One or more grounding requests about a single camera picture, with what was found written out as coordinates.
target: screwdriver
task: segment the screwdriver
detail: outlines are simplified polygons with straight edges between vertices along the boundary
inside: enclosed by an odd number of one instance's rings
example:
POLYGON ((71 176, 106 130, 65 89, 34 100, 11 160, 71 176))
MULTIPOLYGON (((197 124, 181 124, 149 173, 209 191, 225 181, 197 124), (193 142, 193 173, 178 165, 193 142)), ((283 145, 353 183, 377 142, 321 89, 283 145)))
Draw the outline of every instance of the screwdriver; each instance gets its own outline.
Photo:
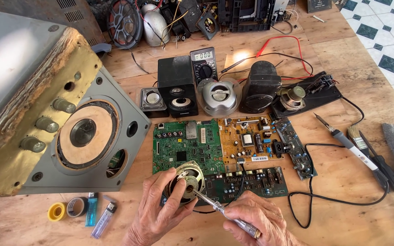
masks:
POLYGON ((366 137, 364 137, 363 133, 359 131, 361 138, 363 138, 367 147, 373 154, 371 157, 372 161, 378 166, 379 170, 388 178, 388 182, 390 184, 391 189, 394 191, 394 171, 391 169, 389 165, 387 165, 384 157, 382 155, 378 155, 376 151, 372 148, 370 143, 367 141, 366 137))
POLYGON ((235 222, 241 229, 243 229, 245 232, 249 233, 249 235, 251 237, 258 239, 261 236, 260 230, 258 228, 256 228, 256 227, 254 227, 253 225, 251 225, 250 223, 245 222, 242 219, 230 219, 229 217, 227 217, 224 214, 225 206, 223 206, 218 201, 213 201, 212 199, 209 199, 207 196, 205 196, 204 194, 200 193, 197 190, 193 190, 193 192, 196 195, 198 195, 201 199, 205 200, 205 202, 211 204, 212 207, 216 211, 219 211, 220 213, 222 213, 228 220, 231 220, 231 221, 235 222))
POLYGON ((318 116, 316 113, 313 113, 320 122, 326 126, 326 128, 331 132, 333 138, 337 139, 344 145, 348 150, 350 150, 358 159, 360 159, 367 167, 372 170, 376 176, 378 176, 383 181, 388 181, 387 177, 378 169, 378 167, 367 158, 355 145, 347 139, 342 132, 330 126, 322 117, 318 116))

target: clear lighter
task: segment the clear lighter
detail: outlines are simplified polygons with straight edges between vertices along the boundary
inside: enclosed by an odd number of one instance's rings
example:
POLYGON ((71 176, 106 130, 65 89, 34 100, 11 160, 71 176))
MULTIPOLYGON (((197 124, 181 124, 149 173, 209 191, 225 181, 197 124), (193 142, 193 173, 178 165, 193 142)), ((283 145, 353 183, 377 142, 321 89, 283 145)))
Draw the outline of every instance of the clear lighter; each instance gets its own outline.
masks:
POLYGON ((88 212, 86 213, 85 227, 95 226, 97 215, 98 193, 90 192, 88 196, 88 212))
POLYGON ((116 201, 108 196, 103 196, 107 200, 110 201, 109 205, 107 205, 106 210, 104 211, 103 215, 101 216, 100 220, 98 221, 97 225, 95 226, 94 230, 91 233, 91 236, 95 239, 101 237, 104 229, 106 228, 107 224, 109 223, 110 219, 112 218, 113 214, 117 210, 116 201))

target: black electrical tape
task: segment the black electrical tape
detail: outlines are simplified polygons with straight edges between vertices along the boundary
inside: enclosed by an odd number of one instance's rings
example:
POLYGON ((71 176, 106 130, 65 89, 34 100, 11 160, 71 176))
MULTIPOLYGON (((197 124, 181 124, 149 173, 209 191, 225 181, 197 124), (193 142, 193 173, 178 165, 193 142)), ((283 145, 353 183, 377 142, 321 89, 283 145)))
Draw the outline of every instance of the black electrical tape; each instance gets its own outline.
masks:
POLYGON ((75 218, 81 215, 84 215, 86 211, 88 210, 88 199, 85 197, 74 197, 68 202, 68 206, 66 207, 66 213, 68 214, 69 217, 75 218), (78 201, 81 201, 83 204, 83 207, 81 208, 81 211, 79 214, 76 214, 74 212, 74 205, 78 201))

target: barcode label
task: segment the barcode label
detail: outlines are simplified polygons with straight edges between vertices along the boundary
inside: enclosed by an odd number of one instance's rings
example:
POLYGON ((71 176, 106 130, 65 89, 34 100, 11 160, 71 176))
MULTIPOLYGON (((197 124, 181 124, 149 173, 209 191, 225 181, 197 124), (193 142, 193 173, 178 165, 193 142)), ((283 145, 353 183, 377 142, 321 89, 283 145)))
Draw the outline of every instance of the barcode label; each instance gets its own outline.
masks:
POLYGON ((206 143, 206 129, 204 127, 200 129, 200 138, 201 138, 200 142, 202 144, 205 144, 206 143))
POLYGON ((267 156, 252 156, 252 161, 268 161, 267 156))

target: tiled floor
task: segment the tiled floor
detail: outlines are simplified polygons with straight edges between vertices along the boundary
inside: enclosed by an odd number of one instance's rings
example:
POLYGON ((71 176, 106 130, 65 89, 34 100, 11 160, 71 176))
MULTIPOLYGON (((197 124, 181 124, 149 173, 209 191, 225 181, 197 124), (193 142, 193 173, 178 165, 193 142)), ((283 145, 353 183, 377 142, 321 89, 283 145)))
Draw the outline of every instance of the tiled floor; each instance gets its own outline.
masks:
POLYGON ((348 0, 341 13, 394 89, 394 0, 348 0))

